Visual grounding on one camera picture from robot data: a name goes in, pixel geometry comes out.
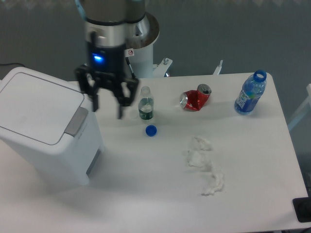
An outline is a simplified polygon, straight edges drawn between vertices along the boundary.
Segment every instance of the gray wall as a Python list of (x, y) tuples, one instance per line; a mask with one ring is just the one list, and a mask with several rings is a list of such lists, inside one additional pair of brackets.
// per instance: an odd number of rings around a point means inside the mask
[[(73, 70), (86, 56), (84, 24), (73, 0), (52, 7), (38, 4), (31, 10), (22, 3), (8, 9), (9, 3), (0, 2), (0, 63), (22, 62), (74, 80)], [(221, 59), (222, 73), (265, 69), (274, 78), (286, 119), (307, 96), (311, 1), (147, 0), (146, 4), (160, 24), (154, 62), (166, 56), (173, 59), (171, 75), (211, 74)], [(1, 67), (0, 77), (9, 70)], [(291, 134), (303, 172), (311, 171), (310, 126), (308, 115)]]

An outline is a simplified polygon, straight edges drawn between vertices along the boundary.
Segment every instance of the red can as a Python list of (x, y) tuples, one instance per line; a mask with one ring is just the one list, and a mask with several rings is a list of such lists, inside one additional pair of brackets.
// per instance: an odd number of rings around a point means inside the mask
[(181, 94), (180, 105), (182, 108), (199, 111), (204, 106), (211, 93), (212, 90), (208, 85), (200, 84), (196, 90), (190, 90)]

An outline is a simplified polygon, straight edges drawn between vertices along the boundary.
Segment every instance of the bottle label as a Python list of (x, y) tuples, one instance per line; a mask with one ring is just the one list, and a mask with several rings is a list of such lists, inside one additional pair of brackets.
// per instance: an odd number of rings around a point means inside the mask
[(240, 92), (239, 97), (237, 98), (237, 100), (235, 101), (236, 107), (241, 111), (241, 112), (251, 112), (255, 105), (257, 104), (258, 100), (260, 97), (258, 98), (252, 98), (251, 95), (248, 95), (244, 92), (244, 90), (242, 90)]
[(154, 112), (151, 111), (149, 113), (145, 113), (142, 110), (139, 109), (139, 117), (143, 120), (150, 120), (151, 118), (154, 117)]

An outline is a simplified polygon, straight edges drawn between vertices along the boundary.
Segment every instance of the blue led light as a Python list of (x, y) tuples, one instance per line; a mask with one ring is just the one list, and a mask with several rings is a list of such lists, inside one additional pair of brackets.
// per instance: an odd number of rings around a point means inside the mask
[(97, 54), (93, 54), (93, 57), (94, 57), (94, 61), (97, 63), (103, 63), (104, 62), (104, 58), (97, 55)]

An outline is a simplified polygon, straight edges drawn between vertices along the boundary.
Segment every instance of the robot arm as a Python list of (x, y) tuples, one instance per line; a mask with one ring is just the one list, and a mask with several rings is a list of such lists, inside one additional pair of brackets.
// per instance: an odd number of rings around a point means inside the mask
[[(75, 70), (82, 93), (93, 101), (93, 111), (98, 109), (98, 89), (111, 90), (122, 108), (129, 106), (136, 94), (138, 79), (124, 72), (126, 49), (126, 23), (135, 24), (145, 17), (144, 0), (76, 0), (86, 21), (88, 65)], [(91, 86), (89, 76), (95, 81)], [(121, 83), (126, 83), (130, 96), (124, 96)]]

